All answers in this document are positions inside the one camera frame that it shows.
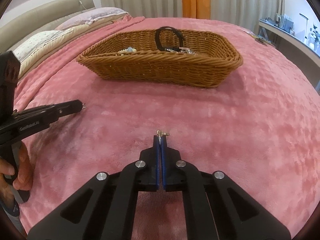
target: headboard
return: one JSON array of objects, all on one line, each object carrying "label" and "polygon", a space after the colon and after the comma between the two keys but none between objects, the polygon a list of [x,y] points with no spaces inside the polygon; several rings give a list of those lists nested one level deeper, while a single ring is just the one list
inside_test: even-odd
[{"label": "headboard", "polygon": [[55,0],[25,12],[0,28],[0,53],[45,24],[90,8],[93,0]]}]

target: desk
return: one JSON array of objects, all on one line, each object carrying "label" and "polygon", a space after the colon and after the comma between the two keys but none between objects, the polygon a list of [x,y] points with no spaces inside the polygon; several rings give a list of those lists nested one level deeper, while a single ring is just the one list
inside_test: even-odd
[{"label": "desk", "polygon": [[307,69],[308,68],[307,65],[302,66],[302,64],[299,64],[298,62],[294,62],[292,60],[292,62],[294,64],[296,64],[302,70],[302,72],[305,74],[305,76],[308,79],[310,78],[309,79],[310,82],[311,82],[311,79],[312,79],[311,83],[313,84],[313,86],[316,87],[316,89],[320,90],[320,85],[319,85],[320,84],[320,81],[319,81],[320,80],[320,77],[319,77],[319,73],[320,73],[320,55],[318,55],[313,49],[311,49],[309,46],[307,46],[302,41],[297,39],[295,36],[287,33],[286,31],[284,31],[284,30],[282,30],[282,29],[280,29],[280,28],[278,28],[278,27],[276,27],[276,26],[274,26],[274,25],[272,25],[270,23],[268,23],[267,21],[259,20],[259,26],[260,26],[260,28],[265,28],[266,30],[269,30],[269,31],[275,33],[276,35],[280,36],[281,38],[283,38],[284,40],[286,40],[287,42],[292,44],[299,51],[301,51],[303,54],[305,54],[306,57],[311,59],[315,63],[316,66],[318,66],[318,69],[308,70]]}]

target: fluffy pink bedspread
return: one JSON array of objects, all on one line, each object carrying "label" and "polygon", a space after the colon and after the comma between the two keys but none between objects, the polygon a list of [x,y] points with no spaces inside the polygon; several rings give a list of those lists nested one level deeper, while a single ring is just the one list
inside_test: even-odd
[{"label": "fluffy pink bedspread", "polygon": [[[229,39],[244,64],[216,89],[105,81],[74,58],[117,31],[161,26]],[[320,97],[279,51],[219,21],[133,18],[84,35],[33,70],[16,90],[21,110],[80,99],[87,108],[25,140],[35,164],[21,205],[28,232],[99,171],[114,173],[151,147],[157,129],[199,170],[224,171],[288,227],[303,227],[320,200]],[[132,239],[186,239],[180,193],[140,194]]]}]

